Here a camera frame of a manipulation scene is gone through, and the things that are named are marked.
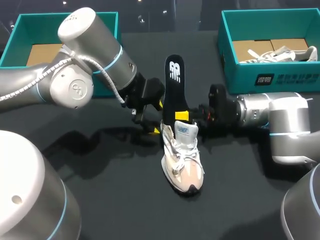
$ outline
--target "sneaker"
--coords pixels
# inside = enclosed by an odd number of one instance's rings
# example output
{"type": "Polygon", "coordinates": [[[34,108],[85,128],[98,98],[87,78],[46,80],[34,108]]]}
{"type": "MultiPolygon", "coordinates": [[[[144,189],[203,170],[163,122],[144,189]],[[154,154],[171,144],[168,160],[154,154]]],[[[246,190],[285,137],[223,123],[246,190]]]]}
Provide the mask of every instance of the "sneaker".
{"type": "Polygon", "coordinates": [[[175,137],[169,125],[161,122],[160,127],[164,143],[161,165],[166,178],[181,193],[197,193],[204,181],[197,148],[197,125],[175,121],[175,137]]]}
{"type": "Polygon", "coordinates": [[[278,63],[278,62],[314,62],[318,60],[317,48],[310,46],[307,50],[290,50],[286,46],[276,51],[268,51],[261,56],[248,50],[248,53],[255,59],[241,61],[240,64],[247,63],[278,63]]]}

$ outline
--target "shoelace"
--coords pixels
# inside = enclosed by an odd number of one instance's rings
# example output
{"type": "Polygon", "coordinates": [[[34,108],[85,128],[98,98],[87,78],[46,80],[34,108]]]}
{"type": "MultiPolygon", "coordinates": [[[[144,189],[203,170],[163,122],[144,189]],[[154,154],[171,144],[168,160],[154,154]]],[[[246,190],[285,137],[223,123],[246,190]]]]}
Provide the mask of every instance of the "shoelace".
{"type": "Polygon", "coordinates": [[[275,63],[277,61],[275,59],[275,54],[273,51],[268,51],[262,55],[258,55],[256,52],[249,49],[248,53],[255,58],[255,59],[249,60],[251,63],[272,63],[272,62],[275,63]]]}
{"type": "Polygon", "coordinates": [[[187,145],[190,150],[186,151],[186,149],[182,148],[182,144],[177,144],[175,140],[172,142],[172,148],[176,152],[176,156],[178,158],[178,162],[172,167],[175,173],[179,173],[185,167],[186,161],[195,161],[201,167],[203,174],[205,174],[200,160],[196,158],[197,153],[199,152],[197,145],[198,140],[195,139],[194,144],[187,145]]]}

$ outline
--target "teal box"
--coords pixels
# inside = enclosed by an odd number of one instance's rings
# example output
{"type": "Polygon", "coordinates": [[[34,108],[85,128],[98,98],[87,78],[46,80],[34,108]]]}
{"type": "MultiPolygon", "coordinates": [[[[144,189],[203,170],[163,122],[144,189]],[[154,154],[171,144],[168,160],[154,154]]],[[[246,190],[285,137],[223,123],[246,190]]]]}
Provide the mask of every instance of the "teal box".
{"type": "MultiPolygon", "coordinates": [[[[20,14],[0,59],[0,70],[27,68],[34,44],[61,44],[58,28],[70,13],[20,14]]],[[[97,12],[114,37],[121,42],[118,12],[97,12]]],[[[93,97],[112,97],[114,94],[93,74],[93,97]]]]}
{"type": "Polygon", "coordinates": [[[217,45],[230,94],[320,92],[320,61],[238,62],[233,41],[275,39],[305,39],[320,60],[318,8],[222,11],[217,45]],[[268,82],[256,85],[260,77],[268,82]]]}

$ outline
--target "white cable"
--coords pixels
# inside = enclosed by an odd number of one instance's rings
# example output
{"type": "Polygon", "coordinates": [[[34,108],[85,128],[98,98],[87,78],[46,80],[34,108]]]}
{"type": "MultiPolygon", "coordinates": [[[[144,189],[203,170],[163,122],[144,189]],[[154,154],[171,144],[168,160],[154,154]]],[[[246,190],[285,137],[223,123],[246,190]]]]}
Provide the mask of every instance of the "white cable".
{"type": "MultiPolygon", "coordinates": [[[[110,78],[110,76],[107,74],[107,72],[104,70],[104,68],[97,63],[95,60],[87,57],[87,56],[78,56],[79,59],[85,61],[85,62],[89,62],[91,64],[93,64],[101,73],[102,75],[105,77],[105,79],[108,81],[116,99],[121,103],[124,104],[125,101],[123,100],[123,98],[119,95],[119,92],[114,84],[114,82],[112,81],[112,79],[110,78]]],[[[57,70],[58,68],[61,68],[62,66],[72,62],[73,58],[67,58],[65,60],[61,60],[60,62],[58,62],[56,65],[52,66],[51,68],[49,68],[47,71],[45,71],[41,76],[37,77],[35,80],[33,80],[32,82],[30,82],[28,85],[25,85],[24,87],[18,89],[17,91],[14,91],[12,93],[9,93],[7,95],[1,96],[0,97],[0,102],[4,101],[4,100],[8,100],[11,99],[13,97],[18,96],[19,94],[22,94],[24,91],[32,88],[34,85],[36,85],[37,83],[39,83],[41,80],[43,80],[46,76],[48,76],[49,74],[52,74],[55,70],[57,70]]]]}
{"type": "Polygon", "coordinates": [[[95,60],[87,57],[87,56],[78,56],[79,59],[85,61],[85,62],[89,62],[91,64],[93,64],[101,73],[102,75],[105,77],[105,79],[108,81],[116,99],[121,103],[124,104],[125,101],[123,100],[123,98],[119,95],[119,92],[114,84],[114,82],[112,81],[112,79],[110,78],[110,76],[108,75],[108,73],[104,70],[104,68],[97,63],[95,60]]]}
{"type": "Polygon", "coordinates": [[[0,97],[0,102],[4,101],[4,100],[8,100],[11,99],[13,97],[18,96],[19,94],[22,94],[24,91],[27,91],[28,89],[32,88],[34,85],[36,85],[37,83],[39,83],[41,80],[43,80],[46,76],[48,76],[49,74],[53,73],[56,69],[62,67],[63,65],[66,65],[68,63],[70,63],[72,61],[72,58],[67,58],[65,60],[61,60],[60,62],[58,62],[56,65],[50,67],[47,71],[45,71],[41,76],[37,77],[35,80],[33,80],[32,82],[30,82],[28,85],[25,85],[24,87],[18,89],[17,91],[11,92],[7,95],[1,96],[0,97]]]}

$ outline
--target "cardboard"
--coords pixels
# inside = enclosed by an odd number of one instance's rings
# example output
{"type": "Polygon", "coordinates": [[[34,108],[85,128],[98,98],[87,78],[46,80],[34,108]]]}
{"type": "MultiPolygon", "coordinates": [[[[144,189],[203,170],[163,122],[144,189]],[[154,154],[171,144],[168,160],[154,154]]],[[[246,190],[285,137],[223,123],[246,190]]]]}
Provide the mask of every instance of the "cardboard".
{"type": "Polygon", "coordinates": [[[248,53],[249,49],[258,55],[274,51],[270,40],[245,40],[233,41],[232,43],[238,62],[254,59],[254,57],[248,53]]]}
{"type": "Polygon", "coordinates": [[[277,50],[283,46],[286,46],[291,50],[307,50],[308,49],[308,45],[304,38],[272,39],[271,44],[274,50],[277,50]]]}
{"type": "Polygon", "coordinates": [[[62,44],[34,44],[26,63],[30,67],[42,63],[51,63],[62,44]]]}

